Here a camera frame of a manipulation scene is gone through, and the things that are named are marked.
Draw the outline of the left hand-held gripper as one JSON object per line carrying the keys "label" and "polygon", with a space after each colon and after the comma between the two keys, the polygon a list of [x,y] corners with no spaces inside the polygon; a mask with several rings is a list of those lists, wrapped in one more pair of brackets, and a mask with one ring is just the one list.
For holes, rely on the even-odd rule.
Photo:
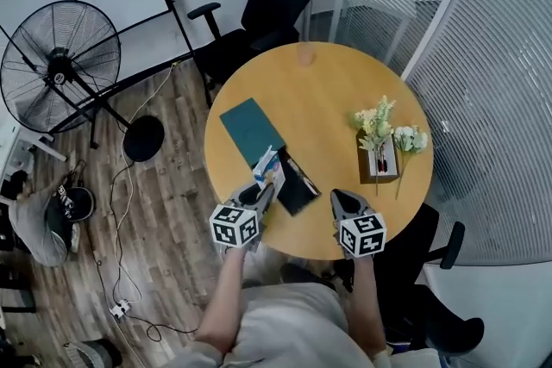
{"label": "left hand-held gripper", "polygon": [[234,191],[224,203],[219,203],[210,215],[210,231],[215,244],[248,250],[256,248],[260,239],[259,215],[268,211],[274,196],[274,184],[268,184],[260,192],[259,185],[253,181]]}

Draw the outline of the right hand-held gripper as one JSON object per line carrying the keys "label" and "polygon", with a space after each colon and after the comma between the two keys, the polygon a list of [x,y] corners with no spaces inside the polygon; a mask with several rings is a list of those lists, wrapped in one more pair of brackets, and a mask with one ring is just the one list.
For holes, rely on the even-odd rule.
{"label": "right hand-held gripper", "polygon": [[384,250],[384,218],[381,213],[371,213],[372,208],[363,196],[349,190],[333,189],[330,204],[336,227],[334,238],[345,259],[362,258]]}

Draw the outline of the white and blue printed packet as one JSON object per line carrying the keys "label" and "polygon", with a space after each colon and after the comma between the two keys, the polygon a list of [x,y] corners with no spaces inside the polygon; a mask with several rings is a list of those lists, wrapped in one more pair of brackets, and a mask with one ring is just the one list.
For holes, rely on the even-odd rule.
{"label": "white and blue printed packet", "polygon": [[269,184],[273,185],[273,199],[276,199],[285,183],[285,173],[279,159],[279,153],[272,146],[269,146],[260,157],[253,169],[253,174],[255,182],[261,190],[264,190]]}

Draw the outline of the teal sliding box with tray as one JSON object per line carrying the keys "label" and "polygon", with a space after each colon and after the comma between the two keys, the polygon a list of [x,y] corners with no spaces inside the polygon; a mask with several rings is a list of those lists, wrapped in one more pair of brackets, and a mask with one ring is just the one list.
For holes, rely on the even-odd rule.
{"label": "teal sliding box with tray", "polygon": [[269,146],[279,153],[285,183],[276,199],[290,215],[297,215],[320,196],[318,188],[287,152],[284,139],[253,98],[222,113],[220,119],[252,172]]}

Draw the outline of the person's left forearm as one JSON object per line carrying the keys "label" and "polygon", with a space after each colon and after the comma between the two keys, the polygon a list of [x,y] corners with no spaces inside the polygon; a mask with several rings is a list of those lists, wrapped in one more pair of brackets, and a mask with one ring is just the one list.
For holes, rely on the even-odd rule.
{"label": "person's left forearm", "polygon": [[241,324],[242,273],[247,251],[230,248],[225,255],[216,288],[196,333],[196,341],[209,344],[221,354],[235,344]]}

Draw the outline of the person's right forearm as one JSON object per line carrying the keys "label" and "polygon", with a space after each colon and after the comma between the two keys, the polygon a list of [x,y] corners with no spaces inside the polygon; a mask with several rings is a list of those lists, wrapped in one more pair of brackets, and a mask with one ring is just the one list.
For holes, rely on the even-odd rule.
{"label": "person's right forearm", "polygon": [[349,298],[348,327],[351,338],[370,359],[386,350],[371,256],[354,260],[354,287]]}

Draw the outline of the brown wooden pen holder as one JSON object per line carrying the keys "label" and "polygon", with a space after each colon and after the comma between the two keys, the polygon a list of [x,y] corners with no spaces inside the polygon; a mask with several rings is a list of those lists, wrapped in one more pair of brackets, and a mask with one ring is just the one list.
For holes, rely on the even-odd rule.
{"label": "brown wooden pen holder", "polygon": [[387,172],[378,173],[376,152],[374,150],[368,151],[362,146],[364,135],[365,133],[362,130],[356,134],[360,182],[362,184],[386,184],[398,179],[399,166],[393,138],[389,136],[382,144],[386,153],[388,170]]}

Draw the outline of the yellow artificial flowers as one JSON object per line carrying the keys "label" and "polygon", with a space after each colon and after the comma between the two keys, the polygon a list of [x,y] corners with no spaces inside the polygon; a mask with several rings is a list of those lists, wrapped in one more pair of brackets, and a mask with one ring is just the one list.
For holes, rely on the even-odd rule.
{"label": "yellow artificial flowers", "polygon": [[[376,152],[379,145],[382,145],[389,136],[393,136],[394,128],[389,122],[389,115],[394,104],[394,101],[389,102],[387,97],[383,96],[375,108],[362,109],[348,116],[349,126],[355,132],[356,153],[356,134],[360,130],[365,133],[362,146],[368,151]],[[378,196],[380,184],[373,185],[375,186],[375,196]]]}

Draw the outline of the white artificial flowers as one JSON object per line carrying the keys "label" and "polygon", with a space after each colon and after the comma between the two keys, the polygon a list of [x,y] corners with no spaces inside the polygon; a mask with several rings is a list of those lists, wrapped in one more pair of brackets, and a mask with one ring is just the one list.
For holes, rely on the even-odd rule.
{"label": "white artificial flowers", "polygon": [[426,149],[428,135],[417,125],[404,126],[395,129],[393,139],[400,156],[398,184],[395,194],[395,198],[398,198],[405,169],[411,158]]}

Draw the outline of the person's light grey shirt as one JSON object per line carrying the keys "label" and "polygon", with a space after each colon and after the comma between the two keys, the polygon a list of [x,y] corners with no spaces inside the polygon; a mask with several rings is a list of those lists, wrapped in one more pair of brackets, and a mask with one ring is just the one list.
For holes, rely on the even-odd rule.
{"label": "person's light grey shirt", "polygon": [[369,358],[349,336],[337,294],[321,284],[249,288],[242,307],[227,354],[194,341],[163,368],[441,368],[430,348]]}

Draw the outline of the black round bag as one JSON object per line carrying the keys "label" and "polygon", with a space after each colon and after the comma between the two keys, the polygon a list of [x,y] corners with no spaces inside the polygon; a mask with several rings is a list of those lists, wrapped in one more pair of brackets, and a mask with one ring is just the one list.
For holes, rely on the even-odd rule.
{"label": "black round bag", "polygon": [[85,187],[60,186],[51,199],[56,215],[68,222],[80,222],[91,217],[95,210],[95,197]]}

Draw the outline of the white power strip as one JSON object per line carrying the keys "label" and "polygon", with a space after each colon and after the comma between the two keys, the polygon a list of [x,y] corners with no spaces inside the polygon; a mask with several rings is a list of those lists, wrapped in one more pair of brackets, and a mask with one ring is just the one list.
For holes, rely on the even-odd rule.
{"label": "white power strip", "polygon": [[120,321],[128,313],[129,309],[129,302],[122,299],[110,308],[110,313],[117,321]]}

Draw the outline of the grey waste bin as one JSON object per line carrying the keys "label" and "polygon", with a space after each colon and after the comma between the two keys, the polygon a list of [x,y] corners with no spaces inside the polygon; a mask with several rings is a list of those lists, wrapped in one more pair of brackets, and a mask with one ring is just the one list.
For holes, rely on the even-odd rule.
{"label": "grey waste bin", "polygon": [[107,339],[65,343],[64,349],[73,368],[118,368],[122,354]]}

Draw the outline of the black standing fan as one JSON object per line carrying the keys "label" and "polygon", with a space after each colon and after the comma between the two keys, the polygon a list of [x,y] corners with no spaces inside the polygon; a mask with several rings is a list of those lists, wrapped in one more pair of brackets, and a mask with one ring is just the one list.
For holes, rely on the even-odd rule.
{"label": "black standing fan", "polygon": [[121,126],[122,151],[134,163],[151,159],[165,129],[152,115],[124,118],[109,104],[122,62],[119,35],[96,6],[78,1],[49,3],[12,33],[0,64],[0,97],[25,128],[57,134],[105,110]]}

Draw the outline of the white desk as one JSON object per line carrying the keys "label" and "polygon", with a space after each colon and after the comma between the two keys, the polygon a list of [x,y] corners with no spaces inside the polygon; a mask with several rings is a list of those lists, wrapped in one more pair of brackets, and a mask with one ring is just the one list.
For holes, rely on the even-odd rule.
{"label": "white desk", "polygon": [[0,110],[0,203],[11,205],[12,198],[1,194],[3,181],[19,170],[29,172],[34,164],[30,147],[36,147],[60,161],[67,161],[67,157],[56,151],[41,139],[50,142],[54,137],[49,134],[39,134],[22,126],[12,116]]}

